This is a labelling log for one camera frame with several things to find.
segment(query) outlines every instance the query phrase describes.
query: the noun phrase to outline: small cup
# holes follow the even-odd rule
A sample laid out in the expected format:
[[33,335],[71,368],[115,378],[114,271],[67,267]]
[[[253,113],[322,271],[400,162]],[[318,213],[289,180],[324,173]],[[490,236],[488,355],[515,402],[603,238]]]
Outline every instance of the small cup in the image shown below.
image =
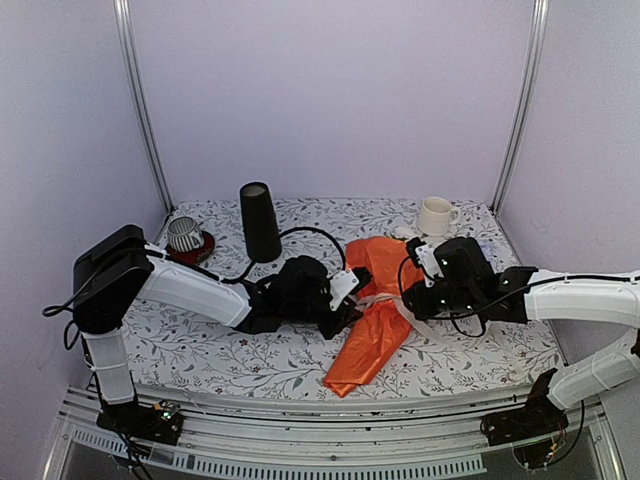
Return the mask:
[[416,226],[432,237],[444,237],[450,225],[460,221],[461,214],[458,207],[454,207],[440,197],[425,198],[418,215]]
[[169,245],[176,252],[186,253],[204,245],[204,236],[196,221],[191,217],[178,217],[167,227]]

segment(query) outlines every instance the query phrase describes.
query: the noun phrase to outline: floral tablecloth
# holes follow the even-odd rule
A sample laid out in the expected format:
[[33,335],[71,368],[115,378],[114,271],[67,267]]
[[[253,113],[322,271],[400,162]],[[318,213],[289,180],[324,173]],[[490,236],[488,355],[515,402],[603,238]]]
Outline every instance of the floral tablecloth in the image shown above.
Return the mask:
[[[414,223],[420,202],[406,199],[276,200],[281,231],[315,226],[346,245],[356,238],[392,235]],[[484,204],[455,202],[461,221],[447,237],[478,239],[496,271],[517,264],[509,244]],[[216,239],[203,267],[232,277],[248,263],[236,201],[187,202],[174,216],[195,218]],[[163,234],[161,245],[166,244]],[[307,254],[338,270],[340,258],[326,239],[296,233],[283,239],[283,255],[259,265],[249,279],[276,272],[284,259]],[[348,329],[324,340],[317,327],[285,325],[277,333],[245,335],[215,323],[193,321],[195,314],[154,302],[130,308],[125,342],[130,368],[139,383],[225,395],[309,401],[339,400],[322,380],[340,352]],[[461,322],[469,332],[477,319]],[[428,336],[413,332],[370,385],[348,399],[389,399],[451,395],[531,383],[560,362],[553,335],[543,323],[526,326],[490,322],[480,339],[459,335],[446,321],[428,323]]]

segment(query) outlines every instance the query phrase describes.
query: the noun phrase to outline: orange fabric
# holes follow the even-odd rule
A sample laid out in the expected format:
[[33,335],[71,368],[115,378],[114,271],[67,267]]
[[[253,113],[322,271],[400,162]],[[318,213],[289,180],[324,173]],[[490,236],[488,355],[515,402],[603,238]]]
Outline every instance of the orange fabric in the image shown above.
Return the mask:
[[[371,283],[358,296],[399,295],[398,267],[406,256],[405,243],[392,238],[373,237],[349,243],[349,268],[367,267],[373,275]],[[404,288],[424,278],[410,261],[405,263],[402,273]],[[371,382],[410,332],[411,325],[398,313],[393,300],[374,304],[353,327],[324,379],[324,386],[344,397],[358,385]]]

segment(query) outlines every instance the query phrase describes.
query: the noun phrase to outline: mug handle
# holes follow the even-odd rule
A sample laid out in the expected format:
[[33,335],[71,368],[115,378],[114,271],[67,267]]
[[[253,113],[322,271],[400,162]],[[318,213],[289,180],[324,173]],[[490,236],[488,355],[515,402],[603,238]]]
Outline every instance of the mug handle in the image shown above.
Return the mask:
[[451,221],[449,225],[455,225],[462,219],[462,213],[458,207],[451,207]]

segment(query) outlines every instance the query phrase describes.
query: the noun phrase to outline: lavender wall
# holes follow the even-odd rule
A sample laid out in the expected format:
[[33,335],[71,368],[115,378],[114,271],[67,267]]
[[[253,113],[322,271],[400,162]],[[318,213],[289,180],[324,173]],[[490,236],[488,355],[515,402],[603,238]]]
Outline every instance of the lavender wall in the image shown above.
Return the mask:
[[0,478],[33,480],[67,384],[62,346],[75,257],[162,211],[126,84],[111,2],[0,3]]
[[[566,271],[640,268],[640,9],[552,2],[503,225],[522,259]],[[575,361],[624,329],[557,321]],[[629,478],[640,478],[640,381],[602,396]]]
[[139,0],[132,17],[177,200],[490,200],[533,2]]

